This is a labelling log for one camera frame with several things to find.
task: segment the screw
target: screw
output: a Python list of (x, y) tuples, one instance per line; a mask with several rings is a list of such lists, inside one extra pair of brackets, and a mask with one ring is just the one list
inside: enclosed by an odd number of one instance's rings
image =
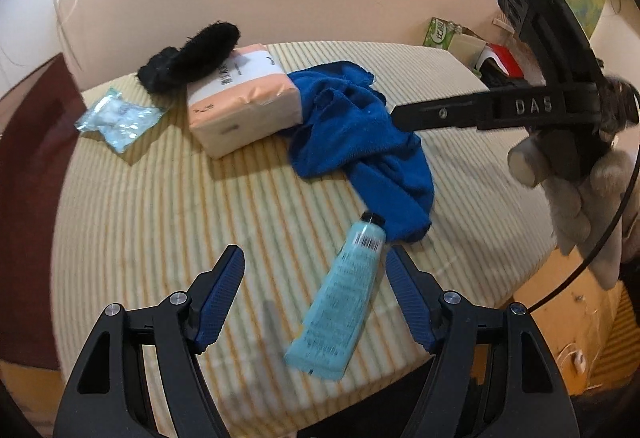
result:
[(169, 302), (171, 304), (182, 304), (187, 300), (187, 294), (185, 294), (184, 292), (174, 292), (171, 294), (171, 297), (169, 297)]
[(516, 315), (524, 315), (527, 313), (527, 308), (522, 303), (511, 303), (511, 311)]
[(458, 292), (448, 291), (444, 293), (444, 302), (448, 304), (460, 304), (462, 297)]
[(104, 314), (109, 317), (116, 315), (120, 311), (120, 305), (117, 303), (112, 303), (104, 309)]

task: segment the transparent plastic wrapper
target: transparent plastic wrapper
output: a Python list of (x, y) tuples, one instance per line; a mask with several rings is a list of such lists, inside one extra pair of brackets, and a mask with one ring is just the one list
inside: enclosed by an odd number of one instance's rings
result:
[(99, 131), (105, 142), (120, 154), (166, 113), (166, 108), (145, 108), (122, 100), (121, 96), (110, 88), (75, 123), (80, 132)]

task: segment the blue cloth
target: blue cloth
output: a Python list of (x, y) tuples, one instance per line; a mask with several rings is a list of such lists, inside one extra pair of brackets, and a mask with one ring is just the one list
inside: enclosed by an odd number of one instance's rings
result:
[(302, 178), (342, 169), (366, 203), (386, 219), (387, 241), (421, 240), (431, 221), (433, 180), (415, 133), (391, 122), (374, 76), (340, 61), (289, 74), (300, 90), (303, 123), (291, 137), (289, 159)]

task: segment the table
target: table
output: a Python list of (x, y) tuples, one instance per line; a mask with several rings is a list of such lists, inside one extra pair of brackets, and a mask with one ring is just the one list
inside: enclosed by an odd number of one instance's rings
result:
[[(395, 104), (484, 89), (448, 52), (364, 42), (269, 46), (286, 71), (351, 60), (376, 76)], [(137, 104), (150, 97), (135, 76), (110, 87)], [(498, 306), (555, 245), (548, 205), (506, 169), (519, 130), (420, 133), (436, 199), (433, 226), (406, 245), (441, 287)], [(271, 136), (221, 160), (192, 137), (180, 102), (124, 156), (94, 134), (80, 137), (60, 197), (52, 253), (52, 317), (62, 371), (104, 307), (158, 303), (184, 290), (224, 248), (238, 244), (246, 273), (218, 342), (200, 357), (213, 399), (233, 436), (282, 436), (373, 394), (427, 360), (414, 343), (382, 267), (370, 315), (344, 378), (325, 382), (286, 367), (289, 343), (365, 209), (341, 172), (299, 179), (286, 141)], [(159, 429), (170, 433), (158, 365), (145, 352)]]

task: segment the gloved hand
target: gloved hand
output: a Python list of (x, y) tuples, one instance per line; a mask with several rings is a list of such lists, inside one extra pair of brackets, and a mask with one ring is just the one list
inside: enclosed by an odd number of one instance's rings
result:
[[(527, 166), (536, 161), (535, 149), (528, 139), (516, 148), (510, 152), (511, 175), (524, 185), (532, 186), (534, 180), (530, 173), (551, 174), (542, 182), (542, 187), (551, 208), (560, 252), (566, 256), (577, 246), (585, 258), (620, 206), (633, 169), (631, 156), (623, 150), (611, 150), (596, 162), (589, 176), (570, 183), (553, 176), (549, 169), (531, 170)], [(620, 263), (640, 251), (640, 222), (636, 223), (639, 211), (640, 187), (636, 182), (620, 222), (590, 264), (591, 272), (605, 290), (615, 286)]]

